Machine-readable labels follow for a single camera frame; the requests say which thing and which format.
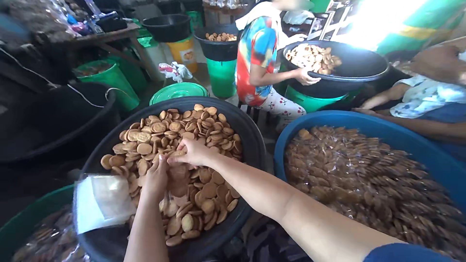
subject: yellow bucket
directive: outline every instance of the yellow bucket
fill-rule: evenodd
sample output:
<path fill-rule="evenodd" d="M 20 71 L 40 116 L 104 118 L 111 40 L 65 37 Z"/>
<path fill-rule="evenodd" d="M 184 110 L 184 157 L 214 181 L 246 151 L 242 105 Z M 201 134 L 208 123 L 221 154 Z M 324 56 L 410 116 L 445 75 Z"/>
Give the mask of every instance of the yellow bucket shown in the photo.
<path fill-rule="evenodd" d="M 176 62 L 185 65 L 191 73 L 196 73 L 198 63 L 194 55 L 194 39 L 192 36 L 175 43 L 166 43 Z"/>

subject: white pants with cherry print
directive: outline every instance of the white pants with cherry print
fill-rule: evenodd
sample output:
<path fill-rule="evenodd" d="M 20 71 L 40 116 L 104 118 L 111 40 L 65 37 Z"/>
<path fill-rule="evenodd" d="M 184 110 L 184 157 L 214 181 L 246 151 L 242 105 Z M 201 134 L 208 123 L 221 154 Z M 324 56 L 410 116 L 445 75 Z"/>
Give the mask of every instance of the white pants with cherry print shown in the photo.
<path fill-rule="evenodd" d="M 268 111 L 273 115 L 278 115 L 280 121 L 277 125 L 277 131 L 281 132 L 289 123 L 306 114 L 306 110 L 293 101 L 281 96 L 274 88 L 270 90 L 264 103 L 259 109 Z"/>

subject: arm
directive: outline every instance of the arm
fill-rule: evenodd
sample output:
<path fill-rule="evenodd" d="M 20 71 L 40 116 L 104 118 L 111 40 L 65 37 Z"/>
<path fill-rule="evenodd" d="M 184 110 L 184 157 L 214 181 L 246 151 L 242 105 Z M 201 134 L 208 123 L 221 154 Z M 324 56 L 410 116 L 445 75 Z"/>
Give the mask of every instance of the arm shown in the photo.
<path fill-rule="evenodd" d="M 309 71 L 310 70 L 306 68 L 299 68 L 288 72 L 269 74 L 264 67 L 251 64 L 249 83 L 253 86 L 268 86 L 291 78 L 295 78 L 303 85 L 312 85 L 317 83 L 320 78 L 310 77 L 308 75 Z"/>
<path fill-rule="evenodd" d="M 385 116 L 372 110 L 360 108 L 353 108 L 353 110 L 365 115 L 390 121 L 428 138 L 444 142 L 466 144 L 466 123 L 451 124 L 424 119 Z"/>
<path fill-rule="evenodd" d="M 162 217 L 158 207 L 167 185 L 167 162 L 164 157 L 161 155 L 160 164 L 154 164 L 147 171 L 124 262 L 168 262 Z"/>
<path fill-rule="evenodd" d="M 364 102 L 361 108 L 372 109 L 376 106 L 385 104 L 388 101 L 401 99 L 409 88 L 410 86 L 405 83 L 396 84 L 390 89 L 385 90 Z"/>
<path fill-rule="evenodd" d="M 218 171 L 254 208 L 278 223 L 316 262 L 361 262 L 376 247 L 403 243 L 340 215 L 291 185 L 241 162 L 183 139 L 187 154 L 172 162 L 205 165 Z"/>

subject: person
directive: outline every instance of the person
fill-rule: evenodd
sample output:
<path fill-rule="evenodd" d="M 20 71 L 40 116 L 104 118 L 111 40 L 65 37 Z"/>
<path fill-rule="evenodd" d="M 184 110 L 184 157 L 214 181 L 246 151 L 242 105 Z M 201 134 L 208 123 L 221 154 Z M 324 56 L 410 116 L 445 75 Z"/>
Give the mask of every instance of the person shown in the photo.
<path fill-rule="evenodd" d="M 278 94 L 272 85 L 292 78 L 303 85 L 312 85 L 320 80 L 308 75 L 311 68 L 277 73 L 280 67 L 277 51 L 307 37 L 297 34 L 288 38 L 281 28 L 282 10 L 296 9 L 300 1 L 302 0 L 261 1 L 236 21 L 238 29 L 243 30 L 235 72 L 238 97 L 249 106 L 278 115 L 280 122 L 277 131 L 305 115 L 306 110 Z"/>
<path fill-rule="evenodd" d="M 414 57 L 411 68 L 420 75 L 396 82 L 353 110 L 406 127 L 466 162 L 466 52 L 449 45 L 430 48 Z M 372 110 L 399 99 L 389 110 Z"/>
<path fill-rule="evenodd" d="M 183 139 L 179 157 L 161 156 L 147 173 L 133 222 L 125 262 L 166 262 L 158 204 L 173 163 L 207 166 L 218 171 L 257 212 L 278 222 L 315 262 L 451 262 L 430 249 L 407 244 L 334 212 L 279 178 Z"/>

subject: blue plastic basin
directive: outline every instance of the blue plastic basin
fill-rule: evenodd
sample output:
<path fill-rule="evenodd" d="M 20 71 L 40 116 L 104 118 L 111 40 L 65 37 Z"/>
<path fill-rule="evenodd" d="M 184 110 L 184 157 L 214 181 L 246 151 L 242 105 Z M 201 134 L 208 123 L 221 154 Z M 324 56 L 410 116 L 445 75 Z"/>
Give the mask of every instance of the blue plastic basin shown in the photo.
<path fill-rule="evenodd" d="M 359 113 L 348 111 L 321 111 L 307 114 L 289 124 L 278 138 L 275 145 L 275 175 L 283 181 L 285 169 L 283 165 L 284 151 L 288 142 L 299 130 L 313 126 L 333 126 L 357 128 L 368 137 L 381 138 L 392 148 L 411 153 L 411 158 L 424 164 L 429 174 L 450 191 L 455 205 L 466 213 L 466 169 L 464 166 L 426 138 L 397 124 Z"/>

